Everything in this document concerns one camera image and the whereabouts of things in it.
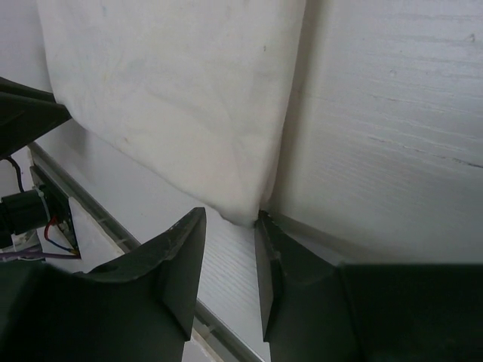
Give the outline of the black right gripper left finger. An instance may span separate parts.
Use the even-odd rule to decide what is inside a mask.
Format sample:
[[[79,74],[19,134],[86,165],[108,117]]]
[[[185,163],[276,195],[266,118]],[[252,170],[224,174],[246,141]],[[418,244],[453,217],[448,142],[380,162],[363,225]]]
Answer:
[[[1,266],[3,361],[179,361],[190,340],[206,212],[88,273]]]

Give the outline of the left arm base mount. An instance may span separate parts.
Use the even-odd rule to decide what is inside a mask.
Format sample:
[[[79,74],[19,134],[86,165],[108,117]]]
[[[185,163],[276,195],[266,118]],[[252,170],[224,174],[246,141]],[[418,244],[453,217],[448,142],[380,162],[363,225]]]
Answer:
[[[43,238],[58,250],[79,258],[68,195],[39,166],[34,165],[30,170],[35,190],[46,208],[48,221],[43,229]]]

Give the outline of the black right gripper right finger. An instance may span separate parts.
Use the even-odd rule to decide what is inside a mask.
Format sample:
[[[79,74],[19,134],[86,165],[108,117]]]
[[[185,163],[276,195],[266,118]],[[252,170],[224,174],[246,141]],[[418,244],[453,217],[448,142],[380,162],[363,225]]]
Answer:
[[[273,361],[482,359],[481,265],[332,265],[267,212],[254,240]]]

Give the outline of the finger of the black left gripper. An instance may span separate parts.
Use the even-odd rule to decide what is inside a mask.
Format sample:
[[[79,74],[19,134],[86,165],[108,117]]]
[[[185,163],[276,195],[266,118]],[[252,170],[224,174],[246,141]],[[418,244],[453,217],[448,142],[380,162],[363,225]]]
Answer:
[[[1,79],[1,157],[6,158],[71,119],[54,95]]]

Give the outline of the white t shirt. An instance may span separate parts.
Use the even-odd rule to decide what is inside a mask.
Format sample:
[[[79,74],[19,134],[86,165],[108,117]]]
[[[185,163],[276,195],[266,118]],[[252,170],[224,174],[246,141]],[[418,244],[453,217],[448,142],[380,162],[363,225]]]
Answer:
[[[269,197],[303,1],[40,1],[50,83],[83,128],[250,225]]]

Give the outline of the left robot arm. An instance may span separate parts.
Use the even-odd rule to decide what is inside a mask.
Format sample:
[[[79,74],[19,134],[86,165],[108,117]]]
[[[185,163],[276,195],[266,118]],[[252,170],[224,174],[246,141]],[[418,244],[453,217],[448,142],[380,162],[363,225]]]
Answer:
[[[20,191],[1,198],[1,246],[12,245],[12,236],[45,227],[52,221],[73,227],[66,194],[45,171],[31,166],[34,188],[21,185],[20,167],[12,155],[71,118],[52,93],[1,79],[1,159],[16,170]]]

